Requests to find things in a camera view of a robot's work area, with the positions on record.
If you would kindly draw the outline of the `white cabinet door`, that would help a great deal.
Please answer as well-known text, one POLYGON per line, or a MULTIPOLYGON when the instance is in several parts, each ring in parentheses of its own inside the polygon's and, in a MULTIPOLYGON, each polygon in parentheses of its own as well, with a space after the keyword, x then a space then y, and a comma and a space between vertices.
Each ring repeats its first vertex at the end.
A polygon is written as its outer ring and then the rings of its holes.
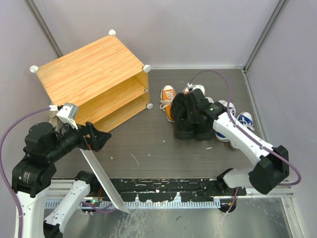
POLYGON ((96 156, 92 152, 92 150, 83 150, 80 149, 82 155, 86 159, 87 163, 89 164, 90 168, 94 172, 96 178, 98 179, 99 183, 101 184, 102 188, 106 192, 107 196, 109 197, 110 201, 114 205, 117 210, 120 210, 125 213, 130 213, 128 207, 125 205, 123 199, 119 195, 118 191, 110 181, 109 177, 103 170, 102 166, 98 162, 96 156))

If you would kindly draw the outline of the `wooden shoe cabinet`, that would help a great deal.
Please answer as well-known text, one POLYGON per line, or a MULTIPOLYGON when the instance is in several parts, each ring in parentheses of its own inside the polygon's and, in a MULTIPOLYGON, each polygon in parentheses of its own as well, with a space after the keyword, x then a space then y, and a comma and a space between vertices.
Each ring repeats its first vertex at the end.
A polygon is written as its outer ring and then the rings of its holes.
POLYGON ((30 66, 55 105, 71 103, 75 121, 110 132, 151 109, 148 72, 111 29, 108 35, 43 66, 30 66))

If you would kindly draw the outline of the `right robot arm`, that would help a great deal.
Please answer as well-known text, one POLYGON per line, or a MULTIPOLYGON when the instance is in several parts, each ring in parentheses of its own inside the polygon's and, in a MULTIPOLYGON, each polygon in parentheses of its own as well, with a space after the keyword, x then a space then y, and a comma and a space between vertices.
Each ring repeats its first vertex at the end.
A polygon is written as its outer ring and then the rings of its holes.
POLYGON ((223 104, 211 104, 199 88, 190 89, 185 100, 189 122, 199 125, 212 123, 213 130, 226 136, 253 165, 250 169, 227 169, 221 173, 217 177, 219 193, 229 195, 236 187, 253 187, 261 194, 268 194, 289 176, 285 147, 274 147, 257 137, 223 104))

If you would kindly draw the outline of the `orange sneaker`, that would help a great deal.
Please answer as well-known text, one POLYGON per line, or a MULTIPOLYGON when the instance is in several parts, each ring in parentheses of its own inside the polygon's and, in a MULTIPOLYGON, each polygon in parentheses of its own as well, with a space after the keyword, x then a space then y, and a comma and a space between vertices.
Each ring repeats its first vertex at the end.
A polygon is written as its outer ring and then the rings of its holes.
POLYGON ((184 94, 187 94, 189 92, 189 88, 188 87, 185 87, 184 89, 183 89, 183 91, 182 91, 182 93, 184 93, 184 94))
POLYGON ((174 121, 174 119, 171 116, 170 110, 175 96, 176 91, 171 85, 165 85, 160 93, 159 108, 166 113, 166 118, 169 122, 174 121))

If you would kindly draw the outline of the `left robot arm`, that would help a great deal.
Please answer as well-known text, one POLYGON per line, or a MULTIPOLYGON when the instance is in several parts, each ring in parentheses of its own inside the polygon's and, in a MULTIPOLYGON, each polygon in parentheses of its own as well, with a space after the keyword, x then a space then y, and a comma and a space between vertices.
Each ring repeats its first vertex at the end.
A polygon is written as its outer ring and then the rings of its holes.
POLYGON ((83 198, 99 192, 96 176, 81 171, 65 198, 44 217, 55 162, 75 148, 98 152, 111 138, 110 133, 97 130, 90 122, 78 128, 65 124, 62 129, 65 131, 55 131, 49 122, 41 122, 25 137, 25 156, 12 171, 12 189, 20 203, 15 231, 19 238, 61 238, 83 198))

